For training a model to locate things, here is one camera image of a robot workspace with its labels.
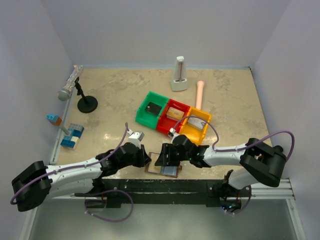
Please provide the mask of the black item in green bin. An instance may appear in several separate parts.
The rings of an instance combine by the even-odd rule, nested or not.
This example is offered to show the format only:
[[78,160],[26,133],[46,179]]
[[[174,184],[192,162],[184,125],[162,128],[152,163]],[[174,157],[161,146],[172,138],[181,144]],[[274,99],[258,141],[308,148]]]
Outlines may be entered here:
[[154,102],[149,102],[145,107],[145,111],[152,115],[158,116],[162,110],[162,106],[155,104]]

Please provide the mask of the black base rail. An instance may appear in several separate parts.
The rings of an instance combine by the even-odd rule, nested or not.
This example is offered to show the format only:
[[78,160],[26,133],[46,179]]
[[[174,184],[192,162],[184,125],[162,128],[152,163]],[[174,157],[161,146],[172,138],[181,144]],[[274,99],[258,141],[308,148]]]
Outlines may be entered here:
[[102,179],[93,182],[88,193],[76,193],[76,197],[93,200],[91,208],[100,208],[102,201],[107,208],[120,208],[130,204],[151,205],[205,205],[220,207],[224,200],[240,200],[251,195],[248,186],[241,190],[218,179]]

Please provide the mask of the black microphone stand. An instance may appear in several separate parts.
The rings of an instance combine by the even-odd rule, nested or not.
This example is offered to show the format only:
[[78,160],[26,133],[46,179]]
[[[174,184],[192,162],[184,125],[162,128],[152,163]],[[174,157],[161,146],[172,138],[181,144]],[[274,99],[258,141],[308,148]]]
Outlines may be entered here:
[[95,97],[84,95],[81,85],[79,84],[80,78],[77,77],[75,80],[75,88],[77,90],[77,95],[81,96],[81,99],[77,103],[77,108],[81,113],[88,114],[92,113],[98,107],[98,101]]

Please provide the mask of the red plastic bin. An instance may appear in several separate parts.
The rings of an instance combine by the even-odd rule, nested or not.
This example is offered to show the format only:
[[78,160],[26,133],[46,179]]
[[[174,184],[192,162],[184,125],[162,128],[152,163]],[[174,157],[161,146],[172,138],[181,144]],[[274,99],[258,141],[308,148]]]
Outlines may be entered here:
[[169,99],[156,125],[156,130],[167,135],[176,123],[185,117],[190,109],[189,105]]

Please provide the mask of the silver glitter microphone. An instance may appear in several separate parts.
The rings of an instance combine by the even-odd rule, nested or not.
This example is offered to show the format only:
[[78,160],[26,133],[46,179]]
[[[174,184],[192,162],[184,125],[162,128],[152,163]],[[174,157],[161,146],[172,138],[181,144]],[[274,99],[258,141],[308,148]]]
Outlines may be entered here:
[[69,76],[69,78],[67,79],[67,81],[65,82],[65,85],[62,89],[60,89],[57,93],[57,98],[60,101],[67,101],[70,99],[71,95],[72,95],[72,91],[76,85],[76,80],[77,78],[79,78],[82,74],[84,70],[84,66],[83,65],[76,65],[71,73],[71,75]]

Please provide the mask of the green plastic bin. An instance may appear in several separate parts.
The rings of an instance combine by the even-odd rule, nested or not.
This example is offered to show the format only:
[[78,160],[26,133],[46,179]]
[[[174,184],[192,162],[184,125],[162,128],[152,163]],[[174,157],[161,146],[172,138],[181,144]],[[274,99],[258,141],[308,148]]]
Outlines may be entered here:
[[168,101],[168,97],[150,91],[138,108],[135,121],[148,128],[155,129]]

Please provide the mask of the blue toy brick stack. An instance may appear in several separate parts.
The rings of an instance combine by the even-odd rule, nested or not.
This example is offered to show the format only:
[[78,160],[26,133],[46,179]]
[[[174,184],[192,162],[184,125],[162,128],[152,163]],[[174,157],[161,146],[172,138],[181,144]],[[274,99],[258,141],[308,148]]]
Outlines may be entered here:
[[60,145],[64,148],[75,150],[84,132],[84,127],[80,124],[71,123],[68,127],[69,135],[65,135]]

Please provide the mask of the cards in yellow bin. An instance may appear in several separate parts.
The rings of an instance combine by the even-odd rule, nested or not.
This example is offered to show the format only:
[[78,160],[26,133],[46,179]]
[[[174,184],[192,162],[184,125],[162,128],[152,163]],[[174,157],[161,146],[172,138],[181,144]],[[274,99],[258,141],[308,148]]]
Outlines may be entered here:
[[206,122],[200,118],[197,117],[189,117],[187,120],[187,125],[197,129],[199,131],[202,131],[204,129],[204,127],[206,126]]

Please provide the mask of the pink toy microphone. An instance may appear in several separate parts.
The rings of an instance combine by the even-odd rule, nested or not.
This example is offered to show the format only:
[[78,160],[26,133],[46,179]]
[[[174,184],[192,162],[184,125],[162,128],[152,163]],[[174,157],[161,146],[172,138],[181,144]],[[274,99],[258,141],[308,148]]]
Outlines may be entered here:
[[204,92],[205,82],[203,80],[199,80],[196,83],[196,99],[195,99],[195,108],[201,110],[202,108],[202,100],[203,100],[203,92]]

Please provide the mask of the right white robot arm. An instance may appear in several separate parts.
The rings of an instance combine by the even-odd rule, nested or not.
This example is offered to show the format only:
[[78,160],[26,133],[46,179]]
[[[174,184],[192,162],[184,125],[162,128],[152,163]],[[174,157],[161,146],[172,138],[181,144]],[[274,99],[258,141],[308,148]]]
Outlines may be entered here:
[[226,199],[256,183],[278,187],[288,158],[281,146],[272,147],[257,138],[233,148],[213,148],[196,145],[185,135],[179,135],[171,143],[162,145],[155,166],[178,167],[182,161],[189,161],[197,168],[239,166],[240,169],[229,170],[223,180],[212,187],[215,196]]

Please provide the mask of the brown leather card holder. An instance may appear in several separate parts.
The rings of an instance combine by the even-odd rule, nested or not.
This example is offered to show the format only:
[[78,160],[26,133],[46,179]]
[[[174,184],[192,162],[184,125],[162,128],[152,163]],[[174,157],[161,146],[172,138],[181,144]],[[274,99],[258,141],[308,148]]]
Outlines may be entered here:
[[164,176],[164,177],[169,177],[169,178],[177,178],[179,175],[179,172],[182,170],[182,166],[161,166],[161,173],[151,173],[148,172],[148,165],[145,166],[145,172],[154,174],[154,175],[159,175],[159,176]]

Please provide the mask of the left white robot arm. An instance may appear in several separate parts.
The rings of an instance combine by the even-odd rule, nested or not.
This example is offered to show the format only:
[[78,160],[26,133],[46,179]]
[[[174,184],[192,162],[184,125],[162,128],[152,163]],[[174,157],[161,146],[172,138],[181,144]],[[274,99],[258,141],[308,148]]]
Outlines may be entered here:
[[150,162],[144,145],[137,147],[130,142],[78,163],[48,166],[36,161],[11,181],[14,195],[10,204],[26,212],[50,197],[87,194],[95,180],[112,176],[128,166],[142,168]]

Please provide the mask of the cards in red bin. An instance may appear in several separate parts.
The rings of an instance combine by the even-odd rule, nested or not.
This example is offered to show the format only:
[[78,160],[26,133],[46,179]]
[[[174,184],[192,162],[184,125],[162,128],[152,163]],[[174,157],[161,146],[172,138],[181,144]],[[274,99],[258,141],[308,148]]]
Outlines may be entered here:
[[180,119],[183,118],[184,116],[184,111],[179,110],[177,108],[174,107],[169,107],[167,112],[166,112],[166,117],[168,119],[174,120],[174,121],[179,121]]

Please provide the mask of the blue orange toy block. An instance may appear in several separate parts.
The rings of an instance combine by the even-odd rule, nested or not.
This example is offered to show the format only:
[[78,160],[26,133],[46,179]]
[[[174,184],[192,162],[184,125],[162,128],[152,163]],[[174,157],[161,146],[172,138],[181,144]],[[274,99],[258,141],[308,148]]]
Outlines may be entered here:
[[59,127],[62,123],[62,119],[58,115],[55,115],[55,114],[48,114],[46,116],[46,119],[54,126]]

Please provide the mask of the yellow plastic bin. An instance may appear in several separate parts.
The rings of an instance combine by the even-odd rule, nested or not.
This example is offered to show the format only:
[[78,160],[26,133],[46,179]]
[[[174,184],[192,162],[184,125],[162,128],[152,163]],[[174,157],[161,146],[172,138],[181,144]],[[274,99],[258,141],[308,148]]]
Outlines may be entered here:
[[183,120],[179,130],[180,135],[185,135],[191,142],[200,145],[206,136],[208,125],[212,115],[194,107],[190,107],[187,116],[193,116]]

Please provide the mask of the white metronome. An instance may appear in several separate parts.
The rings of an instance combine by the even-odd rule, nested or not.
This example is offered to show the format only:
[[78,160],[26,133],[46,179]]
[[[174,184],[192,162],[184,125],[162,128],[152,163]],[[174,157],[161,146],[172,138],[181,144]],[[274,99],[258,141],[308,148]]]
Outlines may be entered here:
[[170,85],[173,92],[180,92],[188,89],[186,64],[183,56],[176,57]]

